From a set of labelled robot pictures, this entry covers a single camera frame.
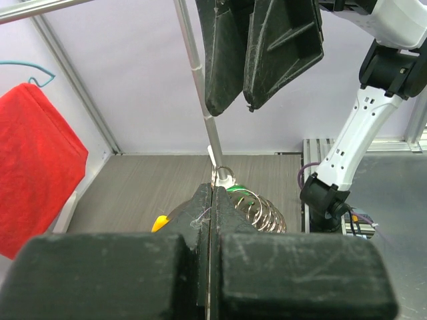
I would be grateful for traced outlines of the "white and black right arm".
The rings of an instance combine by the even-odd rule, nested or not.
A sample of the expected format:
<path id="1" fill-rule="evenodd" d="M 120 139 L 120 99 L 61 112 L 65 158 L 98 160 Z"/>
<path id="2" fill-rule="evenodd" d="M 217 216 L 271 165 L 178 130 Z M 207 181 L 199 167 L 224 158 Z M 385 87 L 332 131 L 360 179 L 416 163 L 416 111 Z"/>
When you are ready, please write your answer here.
<path id="1" fill-rule="evenodd" d="M 205 49 L 205 104 L 221 115 L 243 95 L 250 111 L 324 56 L 321 13 L 373 37 L 352 111 L 302 187 L 310 225 L 333 232 L 354 174 L 387 118 L 426 86 L 426 6 L 419 1 L 198 1 Z"/>

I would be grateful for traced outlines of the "key with green tag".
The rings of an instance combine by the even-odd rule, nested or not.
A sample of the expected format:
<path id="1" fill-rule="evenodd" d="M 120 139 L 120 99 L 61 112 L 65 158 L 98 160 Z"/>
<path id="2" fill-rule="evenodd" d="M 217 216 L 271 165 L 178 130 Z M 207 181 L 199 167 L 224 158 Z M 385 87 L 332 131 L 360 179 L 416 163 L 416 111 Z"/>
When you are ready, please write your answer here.
<path id="1" fill-rule="evenodd" d="M 236 209 L 251 207 L 258 202 L 256 194 L 243 185 L 236 184 L 226 189 L 226 191 Z"/>

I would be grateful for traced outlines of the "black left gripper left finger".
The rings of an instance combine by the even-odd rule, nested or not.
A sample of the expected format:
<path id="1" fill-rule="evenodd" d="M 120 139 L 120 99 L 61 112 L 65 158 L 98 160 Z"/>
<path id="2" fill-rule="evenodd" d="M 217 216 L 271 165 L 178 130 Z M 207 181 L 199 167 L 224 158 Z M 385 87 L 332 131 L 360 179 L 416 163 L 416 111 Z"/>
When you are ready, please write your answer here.
<path id="1" fill-rule="evenodd" d="M 155 233 L 41 235 L 16 256 L 1 286 L 2 319 L 203 319 L 202 184 Z"/>

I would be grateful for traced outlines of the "large keyring with yellow grip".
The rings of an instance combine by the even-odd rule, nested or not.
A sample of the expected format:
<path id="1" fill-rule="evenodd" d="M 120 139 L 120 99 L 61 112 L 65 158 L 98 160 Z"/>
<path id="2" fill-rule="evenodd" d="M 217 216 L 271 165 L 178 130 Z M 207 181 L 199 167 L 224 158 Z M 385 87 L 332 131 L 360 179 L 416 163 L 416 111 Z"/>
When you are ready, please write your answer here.
<path id="1" fill-rule="evenodd" d="M 225 187 L 228 189 L 236 185 L 236 176 L 234 172 L 226 166 L 213 165 L 211 174 L 212 187 Z M 279 212 L 276 206 L 265 197 L 255 193 L 258 202 L 239 211 L 258 231 L 267 233 L 286 233 L 287 226 L 284 216 Z"/>

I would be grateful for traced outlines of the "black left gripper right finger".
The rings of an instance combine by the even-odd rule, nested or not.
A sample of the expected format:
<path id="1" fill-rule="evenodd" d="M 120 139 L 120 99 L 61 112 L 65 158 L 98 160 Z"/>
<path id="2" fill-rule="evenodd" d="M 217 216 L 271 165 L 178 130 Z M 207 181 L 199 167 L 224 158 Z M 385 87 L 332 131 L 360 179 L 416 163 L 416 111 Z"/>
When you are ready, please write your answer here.
<path id="1" fill-rule="evenodd" d="M 383 259 L 365 239 L 264 233 L 222 187 L 211 200 L 212 319 L 395 319 Z"/>

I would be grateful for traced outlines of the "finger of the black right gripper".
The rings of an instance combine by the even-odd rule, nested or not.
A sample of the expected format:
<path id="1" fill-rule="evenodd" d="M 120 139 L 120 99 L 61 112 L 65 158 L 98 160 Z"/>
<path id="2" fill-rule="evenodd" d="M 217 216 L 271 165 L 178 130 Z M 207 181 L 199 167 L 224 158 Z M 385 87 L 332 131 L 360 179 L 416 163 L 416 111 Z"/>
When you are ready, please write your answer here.
<path id="1" fill-rule="evenodd" d="M 195 2 L 205 51 L 205 104 L 221 115 L 242 92 L 253 1 Z"/>
<path id="2" fill-rule="evenodd" d="M 317 1 L 255 1 L 243 94 L 251 112 L 324 57 Z"/>

